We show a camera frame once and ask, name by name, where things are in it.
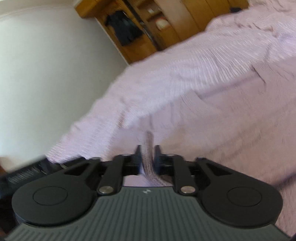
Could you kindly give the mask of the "lilac knitted cardigan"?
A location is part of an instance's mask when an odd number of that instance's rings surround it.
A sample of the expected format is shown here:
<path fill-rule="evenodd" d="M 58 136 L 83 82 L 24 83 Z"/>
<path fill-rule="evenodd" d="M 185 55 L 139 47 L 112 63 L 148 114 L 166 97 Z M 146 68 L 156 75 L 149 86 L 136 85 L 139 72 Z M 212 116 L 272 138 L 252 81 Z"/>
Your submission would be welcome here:
<path fill-rule="evenodd" d="M 276 186 L 295 187 L 295 58 L 257 63 L 232 84 L 189 91 L 137 125 L 144 149 L 205 157 Z"/>

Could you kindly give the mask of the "white pink box on shelf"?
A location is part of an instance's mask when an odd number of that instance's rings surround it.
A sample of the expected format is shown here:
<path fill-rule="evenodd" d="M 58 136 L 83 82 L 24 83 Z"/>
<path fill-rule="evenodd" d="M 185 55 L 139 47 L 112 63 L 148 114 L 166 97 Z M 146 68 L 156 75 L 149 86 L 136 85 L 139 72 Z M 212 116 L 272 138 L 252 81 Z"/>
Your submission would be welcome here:
<path fill-rule="evenodd" d="M 158 18 L 155 21 L 158 30 L 162 31 L 170 26 L 170 23 L 165 18 Z"/>

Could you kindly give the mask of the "brown wooden wardrobe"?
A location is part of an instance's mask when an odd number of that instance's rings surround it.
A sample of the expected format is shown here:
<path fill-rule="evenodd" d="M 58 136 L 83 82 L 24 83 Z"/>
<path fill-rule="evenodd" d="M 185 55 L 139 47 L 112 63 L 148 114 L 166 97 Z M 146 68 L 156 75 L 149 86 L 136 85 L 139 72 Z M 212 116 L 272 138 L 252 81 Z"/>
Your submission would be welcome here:
<path fill-rule="evenodd" d="M 203 32 L 220 15 L 248 8 L 248 1 L 78 1 L 81 18 L 95 18 L 129 64 Z M 142 35 L 122 45 L 115 34 L 113 19 L 125 14 Z"/>

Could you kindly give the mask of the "pink checked bed sheet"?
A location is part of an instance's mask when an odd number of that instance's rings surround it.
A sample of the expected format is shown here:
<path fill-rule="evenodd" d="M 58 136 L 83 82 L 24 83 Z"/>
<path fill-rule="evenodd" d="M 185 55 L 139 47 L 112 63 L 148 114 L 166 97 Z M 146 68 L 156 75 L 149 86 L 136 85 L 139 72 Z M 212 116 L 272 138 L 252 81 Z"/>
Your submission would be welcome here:
<path fill-rule="evenodd" d="M 141 145 L 144 173 L 125 183 L 167 186 L 168 176 L 152 170 L 152 153 L 143 147 L 145 132 L 137 130 L 138 123 L 189 91 L 207 93 L 232 84 L 257 63 L 290 58 L 295 58 L 295 1 L 250 1 L 248 9 L 217 17 L 204 32 L 126 68 L 47 158 L 108 161 Z M 295 187 L 277 189 L 283 209 L 276 224 L 294 235 Z"/>

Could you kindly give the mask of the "black hanging garment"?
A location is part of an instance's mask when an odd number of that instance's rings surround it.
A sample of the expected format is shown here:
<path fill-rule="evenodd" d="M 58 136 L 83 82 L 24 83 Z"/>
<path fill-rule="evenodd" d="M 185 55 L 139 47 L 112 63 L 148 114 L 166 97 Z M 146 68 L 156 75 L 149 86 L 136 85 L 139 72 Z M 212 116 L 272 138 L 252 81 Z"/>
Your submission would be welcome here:
<path fill-rule="evenodd" d="M 105 26 L 111 26 L 122 46 L 131 44 L 140 38 L 143 31 L 127 16 L 123 10 L 117 10 L 111 15 L 107 15 Z"/>

